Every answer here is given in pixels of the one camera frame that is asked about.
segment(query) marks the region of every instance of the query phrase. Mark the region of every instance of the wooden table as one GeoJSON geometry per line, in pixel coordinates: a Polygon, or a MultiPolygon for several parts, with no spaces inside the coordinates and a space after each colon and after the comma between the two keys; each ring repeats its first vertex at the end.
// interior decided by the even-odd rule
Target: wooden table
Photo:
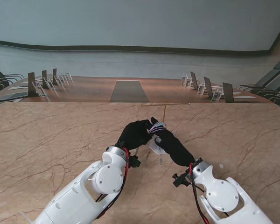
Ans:
{"type": "MultiPolygon", "coordinates": [[[[128,123],[151,116],[164,118],[195,158],[214,166],[216,178],[234,178],[280,224],[280,108],[209,103],[0,105],[0,224],[26,224],[20,211],[34,220],[58,191],[101,160],[128,123]]],[[[191,186],[172,184],[185,167],[167,154],[159,166],[158,155],[147,158],[149,150],[148,144],[139,148],[140,167],[129,170],[118,201],[95,224],[203,223],[191,186]]]]}
{"type": "MultiPolygon", "coordinates": [[[[11,86],[23,85],[21,80],[11,86]]],[[[197,95],[197,91],[193,88],[185,88],[181,86],[179,79],[156,79],[156,78],[101,78],[101,77],[78,77],[73,76],[73,81],[69,85],[65,84],[64,88],[55,86],[56,91],[45,90],[48,98],[36,97],[25,98],[21,102],[109,102],[117,81],[134,80],[139,81],[149,102],[151,103],[208,103],[211,99],[207,94],[197,95]]],[[[23,92],[25,89],[0,91],[0,96],[23,92]]],[[[255,96],[255,99],[247,99],[253,103],[271,103],[263,97],[243,92],[245,96],[255,96]]],[[[127,96],[122,94],[122,102],[126,102],[127,96]]],[[[235,99],[235,101],[243,101],[245,99],[235,99]]]]}

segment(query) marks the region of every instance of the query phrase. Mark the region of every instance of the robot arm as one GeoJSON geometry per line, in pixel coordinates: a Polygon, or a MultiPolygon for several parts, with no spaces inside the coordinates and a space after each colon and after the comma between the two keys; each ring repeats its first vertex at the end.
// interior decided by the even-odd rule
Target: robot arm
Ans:
{"type": "Polygon", "coordinates": [[[33,224],[92,223],[119,196],[127,174],[121,169],[127,170],[128,157],[127,150],[108,147],[102,161],[91,164],[56,194],[33,224]],[[92,198],[91,192],[101,196],[92,198]]]}
{"type": "Polygon", "coordinates": [[[212,174],[212,170],[213,166],[200,158],[193,165],[192,176],[189,169],[180,176],[174,175],[174,185],[176,187],[180,184],[189,185],[190,183],[185,177],[194,185],[202,184],[206,198],[201,195],[200,200],[215,224],[273,224],[234,179],[231,177],[226,180],[216,179],[212,174]],[[220,212],[234,211],[238,205],[239,198],[244,202],[244,206],[232,215],[221,219],[214,212],[214,209],[220,212]]]}

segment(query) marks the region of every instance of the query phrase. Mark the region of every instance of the wall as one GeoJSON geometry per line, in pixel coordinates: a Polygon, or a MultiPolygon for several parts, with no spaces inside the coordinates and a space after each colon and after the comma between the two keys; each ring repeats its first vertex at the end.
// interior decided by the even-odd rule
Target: wall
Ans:
{"type": "Polygon", "coordinates": [[[194,71],[199,79],[211,78],[217,84],[255,83],[280,60],[280,41],[269,56],[223,57],[140,52],[53,52],[0,46],[0,71],[3,74],[42,70],[90,77],[180,78],[194,71]]]}
{"type": "Polygon", "coordinates": [[[280,0],[0,0],[0,40],[268,50],[280,0]]]}

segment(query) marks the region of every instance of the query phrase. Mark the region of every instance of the robotic hand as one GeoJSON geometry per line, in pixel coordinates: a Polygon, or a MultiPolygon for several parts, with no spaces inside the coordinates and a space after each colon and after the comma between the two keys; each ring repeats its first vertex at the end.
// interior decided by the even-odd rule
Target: robotic hand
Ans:
{"type": "Polygon", "coordinates": [[[48,203],[33,224],[90,224],[101,217],[119,197],[129,167],[138,167],[129,150],[147,144],[148,120],[128,124],[115,146],[103,153],[102,161],[86,168],[48,203]],[[91,195],[100,194],[94,199],[91,195]]]}
{"type": "Polygon", "coordinates": [[[130,156],[129,150],[147,144],[152,137],[156,145],[164,149],[176,164],[187,167],[184,174],[173,176],[174,185],[178,187],[180,184],[192,184],[198,211],[206,224],[209,222],[199,208],[196,183],[205,188],[206,198],[200,196],[200,200],[216,224],[272,224],[235,180],[230,177],[226,180],[214,178],[213,166],[202,159],[195,161],[181,142],[155,118],[151,118],[151,123],[149,120],[141,120],[128,124],[115,146],[108,147],[103,153],[102,161],[91,164],[64,187],[31,223],[90,224],[101,217],[119,197],[128,168],[140,165],[136,156],[130,156]],[[123,167],[126,168],[125,174],[121,171],[123,167]],[[101,195],[93,199],[89,188],[101,195]],[[214,209],[221,212],[233,211],[240,197],[244,201],[243,208],[227,218],[220,219],[214,212],[214,209]]]}
{"type": "Polygon", "coordinates": [[[195,159],[193,155],[182,145],[182,143],[168,131],[163,123],[158,122],[154,117],[151,123],[147,123],[147,129],[151,135],[155,135],[154,141],[157,146],[164,149],[177,165],[188,167],[195,159]]]}

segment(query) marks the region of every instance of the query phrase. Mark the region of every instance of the beige marble surface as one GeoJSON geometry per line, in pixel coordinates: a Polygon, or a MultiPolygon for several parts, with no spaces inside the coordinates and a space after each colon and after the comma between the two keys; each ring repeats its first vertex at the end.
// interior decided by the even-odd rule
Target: beige marble surface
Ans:
{"type": "MultiPolygon", "coordinates": [[[[137,119],[162,119],[165,106],[132,103],[10,103],[0,106],[0,224],[36,218],[62,189],[137,119]]],[[[165,123],[214,176],[236,179],[280,224],[280,109],[273,104],[167,105],[165,123]]],[[[167,155],[138,155],[123,193],[95,224],[202,223],[191,189],[175,188],[184,168],[167,155]]]]}

